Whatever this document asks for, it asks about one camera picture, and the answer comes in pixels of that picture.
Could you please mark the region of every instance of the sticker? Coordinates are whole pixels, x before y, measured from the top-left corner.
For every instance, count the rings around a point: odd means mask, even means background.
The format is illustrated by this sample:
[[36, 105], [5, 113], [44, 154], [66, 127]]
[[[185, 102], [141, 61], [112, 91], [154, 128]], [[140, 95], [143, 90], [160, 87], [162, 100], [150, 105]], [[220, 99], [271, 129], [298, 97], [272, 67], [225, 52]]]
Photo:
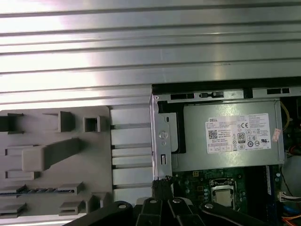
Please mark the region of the sticker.
[[269, 166], [265, 166], [267, 172], [267, 186], [268, 186], [268, 194], [272, 195], [272, 188], [271, 188], [271, 177], [269, 175]]
[[271, 149], [269, 114], [209, 118], [208, 153]]
[[272, 137], [272, 141], [273, 141], [273, 142], [278, 142], [280, 133], [281, 133], [281, 130], [280, 130], [280, 129], [275, 129], [275, 130], [274, 130], [274, 135], [273, 135], [273, 137]]

